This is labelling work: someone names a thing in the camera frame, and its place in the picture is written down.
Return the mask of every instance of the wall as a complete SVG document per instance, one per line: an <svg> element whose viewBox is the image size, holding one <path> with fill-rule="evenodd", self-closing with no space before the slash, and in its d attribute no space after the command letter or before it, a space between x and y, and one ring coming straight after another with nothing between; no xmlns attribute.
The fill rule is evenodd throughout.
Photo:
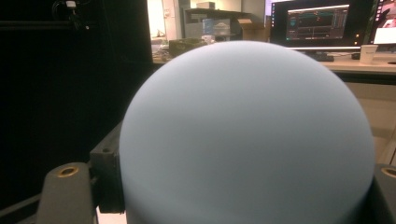
<svg viewBox="0 0 396 224"><path fill-rule="evenodd" d="M148 0L148 21L151 36L161 31L165 34L165 21L163 19L163 0Z"/></svg>
<svg viewBox="0 0 396 224"><path fill-rule="evenodd" d="M227 11L241 11L241 2L243 0L191 0L191 8L195 8L197 3L214 2L216 9Z"/></svg>
<svg viewBox="0 0 396 224"><path fill-rule="evenodd" d="M252 21L264 22L264 10L265 1L264 0L243 0L242 1L242 11L252 14Z"/></svg>

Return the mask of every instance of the computer monitor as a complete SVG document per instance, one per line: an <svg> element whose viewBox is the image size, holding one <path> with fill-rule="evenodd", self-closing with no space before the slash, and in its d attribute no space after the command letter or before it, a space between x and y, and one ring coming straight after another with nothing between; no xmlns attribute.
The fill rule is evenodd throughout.
<svg viewBox="0 0 396 224"><path fill-rule="evenodd" d="M270 42L301 51L359 51L374 0L273 2Z"/></svg>
<svg viewBox="0 0 396 224"><path fill-rule="evenodd" d="M374 14L369 43L396 48L396 1L377 0Z"/></svg>

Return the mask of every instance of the box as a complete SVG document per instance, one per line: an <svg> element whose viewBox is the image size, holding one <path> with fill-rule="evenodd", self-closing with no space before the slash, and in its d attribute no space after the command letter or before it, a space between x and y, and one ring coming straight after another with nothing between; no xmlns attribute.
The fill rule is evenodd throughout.
<svg viewBox="0 0 396 224"><path fill-rule="evenodd" d="M209 9L215 9L216 8L216 4L214 2L197 3L196 6L198 8L209 8Z"/></svg>
<svg viewBox="0 0 396 224"><path fill-rule="evenodd" d="M242 28L242 39L268 42L270 36L268 25L265 29L263 22L252 22L249 19L240 19L238 22Z"/></svg>
<svg viewBox="0 0 396 224"><path fill-rule="evenodd" d="M175 58L182 53L205 45L206 42L200 38L169 40L169 53Z"/></svg>

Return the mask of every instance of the light blue sphere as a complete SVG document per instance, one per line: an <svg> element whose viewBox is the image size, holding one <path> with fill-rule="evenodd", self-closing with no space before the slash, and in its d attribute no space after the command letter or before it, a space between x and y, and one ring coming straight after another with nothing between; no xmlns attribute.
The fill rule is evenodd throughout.
<svg viewBox="0 0 396 224"><path fill-rule="evenodd" d="M350 223L374 157L342 80L297 51L249 41L165 64L120 136L128 221L148 224Z"/></svg>

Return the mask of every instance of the cable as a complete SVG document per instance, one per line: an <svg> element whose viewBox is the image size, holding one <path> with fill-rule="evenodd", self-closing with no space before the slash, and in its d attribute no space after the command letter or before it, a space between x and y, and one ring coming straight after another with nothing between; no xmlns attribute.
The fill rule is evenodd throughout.
<svg viewBox="0 0 396 224"><path fill-rule="evenodd" d="M55 1L53 4L52 4L52 18L54 19L54 20L56 20L56 21L58 21L59 20L59 15L58 15L58 6L59 5L64 5L64 1L62 1L62 0L58 0L58 1Z"/></svg>

